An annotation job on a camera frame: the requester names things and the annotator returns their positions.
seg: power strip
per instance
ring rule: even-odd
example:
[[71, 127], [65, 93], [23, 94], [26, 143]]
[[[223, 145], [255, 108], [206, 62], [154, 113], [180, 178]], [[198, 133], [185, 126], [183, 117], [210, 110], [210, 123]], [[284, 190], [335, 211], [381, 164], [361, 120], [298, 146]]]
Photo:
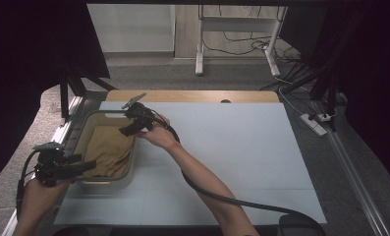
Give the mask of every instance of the power strip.
[[326, 135], [325, 129], [319, 125], [315, 120], [309, 120], [308, 114], [303, 114], [300, 116], [302, 120], [320, 137]]

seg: gray carpet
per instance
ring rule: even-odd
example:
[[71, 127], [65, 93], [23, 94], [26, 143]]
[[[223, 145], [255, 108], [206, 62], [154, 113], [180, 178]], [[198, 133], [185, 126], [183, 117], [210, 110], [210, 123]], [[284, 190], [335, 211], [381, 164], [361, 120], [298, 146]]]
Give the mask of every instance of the gray carpet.
[[[285, 74], [289, 65], [281, 66]], [[275, 82], [265, 65], [208, 65], [204, 76], [195, 76], [194, 65], [134, 66], [109, 68], [111, 85], [118, 89], [237, 89], [258, 90]], [[91, 90], [103, 90], [84, 80]], [[287, 96], [297, 108], [306, 113], [309, 100], [300, 89], [294, 92], [299, 99]], [[334, 151], [325, 138], [319, 138], [299, 118], [299, 113], [281, 99], [303, 154], [309, 175], [319, 197], [328, 224], [328, 235], [374, 235], [365, 214], [338, 162]], [[15, 207], [15, 191], [22, 166], [34, 145], [50, 141], [57, 126], [62, 122], [58, 88], [46, 91], [41, 99], [41, 109], [13, 158], [0, 175], [0, 235]], [[348, 126], [344, 107], [338, 107], [336, 124], [356, 168], [390, 227], [390, 176], [376, 156]], [[59, 227], [51, 226], [54, 212], [50, 212], [39, 228], [38, 235], [51, 235]], [[106, 228], [92, 228], [92, 235], [108, 235]]]

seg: person's right arm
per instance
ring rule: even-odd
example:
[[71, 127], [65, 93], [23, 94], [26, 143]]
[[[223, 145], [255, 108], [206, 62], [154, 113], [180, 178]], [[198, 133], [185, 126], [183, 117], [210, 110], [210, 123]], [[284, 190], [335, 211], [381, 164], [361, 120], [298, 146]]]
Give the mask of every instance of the person's right arm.
[[[139, 137], [164, 148], [189, 179], [202, 189], [224, 197], [235, 198], [229, 188], [212, 171], [188, 153], [161, 125], [154, 123], [152, 131], [140, 132]], [[224, 235], [258, 235], [240, 206], [217, 201], [200, 193], [198, 195], [212, 211]]]

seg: person's right hand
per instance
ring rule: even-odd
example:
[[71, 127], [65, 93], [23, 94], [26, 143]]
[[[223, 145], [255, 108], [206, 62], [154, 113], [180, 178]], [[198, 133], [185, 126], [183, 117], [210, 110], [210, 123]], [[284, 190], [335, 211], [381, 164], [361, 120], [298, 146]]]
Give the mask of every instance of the person's right hand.
[[[170, 121], [163, 115], [155, 115], [155, 118], [164, 120], [167, 122], [168, 125], [170, 125]], [[154, 144], [155, 146], [161, 147], [161, 148], [170, 148], [177, 144], [178, 142], [174, 139], [173, 134], [171, 134], [170, 131], [165, 129], [161, 124], [157, 122], [152, 123], [152, 130], [148, 132], [139, 131], [137, 133], [137, 137], [146, 139], [150, 143]]]

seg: brown cloth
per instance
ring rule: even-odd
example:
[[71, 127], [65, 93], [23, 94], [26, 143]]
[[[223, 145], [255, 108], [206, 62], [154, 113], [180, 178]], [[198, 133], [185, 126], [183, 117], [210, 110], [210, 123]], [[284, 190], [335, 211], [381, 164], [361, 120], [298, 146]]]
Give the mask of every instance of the brown cloth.
[[121, 127], [96, 126], [87, 144], [84, 160], [96, 159], [96, 168], [84, 173], [84, 177], [118, 177], [128, 166], [134, 137], [126, 137]]

